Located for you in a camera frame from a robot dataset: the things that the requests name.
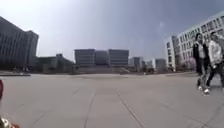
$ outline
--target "woman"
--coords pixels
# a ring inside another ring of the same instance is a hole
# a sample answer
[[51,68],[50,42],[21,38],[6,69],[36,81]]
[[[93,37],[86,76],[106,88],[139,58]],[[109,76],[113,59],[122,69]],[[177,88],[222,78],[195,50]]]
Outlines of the woman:
[[197,33],[195,36],[195,43],[193,45],[193,57],[196,62],[196,72],[199,75],[197,80],[197,87],[199,90],[205,88],[206,73],[209,65],[208,48],[203,42],[202,34]]

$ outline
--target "jeans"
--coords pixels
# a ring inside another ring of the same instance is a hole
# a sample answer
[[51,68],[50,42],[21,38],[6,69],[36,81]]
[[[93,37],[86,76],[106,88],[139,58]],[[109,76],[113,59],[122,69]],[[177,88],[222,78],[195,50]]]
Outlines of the jeans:
[[206,85],[209,87],[210,86],[210,82],[212,80],[212,78],[215,76],[216,73],[219,74],[220,76],[220,80],[221,80],[221,84],[222,84],[222,87],[224,87],[224,72],[223,72],[223,66],[224,66],[224,63],[219,63],[219,64],[216,64],[216,68],[214,69],[211,69],[211,72],[210,72],[210,76],[206,82]]

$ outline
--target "distant building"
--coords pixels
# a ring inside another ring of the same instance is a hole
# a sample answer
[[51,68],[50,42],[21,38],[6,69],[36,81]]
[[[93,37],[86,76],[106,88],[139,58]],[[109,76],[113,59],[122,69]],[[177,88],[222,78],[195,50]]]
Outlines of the distant building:
[[165,59],[152,59],[147,62],[148,69],[154,69],[156,72],[163,72],[166,69]]
[[89,67],[96,65],[107,65],[111,67],[128,66],[129,50],[109,49],[75,49],[76,65]]
[[94,66],[95,49],[75,49],[75,62],[77,66]]
[[135,68],[140,71],[143,68],[143,57],[132,57],[129,59],[129,67]]
[[38,38],[0,17],[0,67],[33,67]]
[[96,50],[95,51],[95,64],[96,65],[108,65],[109,64],[108,51]]
[[165,40],[166,66],[174,70],[180,65],[180,46],[176,36],[171,36]]
[[208,18],[176,36],[165,40],[165,53],[167,66],[178,69],[180,66],[193,68],[195,65],[192,52],[192,45],[197,33],[202,33],[203,40],[210,40],[210,33],[217,32],[224,35],[224,11]]
[[125,67],[128,66],[129,50],[109,49],[109,66]]
[[37,59],[37,70],[42,73],[70,73],[74,70],[74,65],[74,62],[66,59],[62,54]]

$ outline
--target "tall building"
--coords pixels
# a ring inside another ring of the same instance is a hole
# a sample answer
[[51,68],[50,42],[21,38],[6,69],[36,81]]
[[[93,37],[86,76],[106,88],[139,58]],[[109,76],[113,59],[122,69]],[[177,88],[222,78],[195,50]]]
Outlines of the tall building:
[[166,69],[166,60],[152,59],[147,62],[147,68],[153,68],[156,72],[163,72]]
[[95,49],[75,49],[75,61],[77,66],[94,66]]
[[2,67],[33,66],[39,36],[25,32],[0,17],[0,65]]
[[129,67],[134,67],[138,71],[143,68],[143,57],[132,57],[129,59]]
[[168,67],[178,68],[183,65],[186,65],[188,68],[194,67],[192,45],[195,35],[199,32],[203,35],[205,42],[209,42],[211,32],[224,35],[224,11],[166,39],[165,53]]
[[129,50],[109,49],[109,66],[128,66]]
[[108,51],[95,49],[75,49],[77,66],[108,65],[124,67],[128,66],[128,50],[109,49]]
[[96,65],[108,65],[109,55],[105,50],[96,50],[95,51],[95,64]]

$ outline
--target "man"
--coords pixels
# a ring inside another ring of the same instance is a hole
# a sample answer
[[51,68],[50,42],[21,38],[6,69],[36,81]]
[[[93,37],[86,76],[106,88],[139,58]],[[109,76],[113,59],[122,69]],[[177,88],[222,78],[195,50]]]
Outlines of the man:
[[203,43],[202,34],[197,33],[195,36],[195,43],[193,45],[193,57],[196,62],[196,72],[199,75],[197,80],[197,88],[203,90],[205,87],[206,72],[209,65],[208,48]]
[[209,92],[210,81],[215,73],[218,73],[221,78],[221,84],[224,88],[224,74],[223,74],[223,48],[221,45],[222,37],[215,32],[211,33],[211,41],[209,42],[209,58],[211,64],[211,74],[207,81],[207,88],[205,92]]

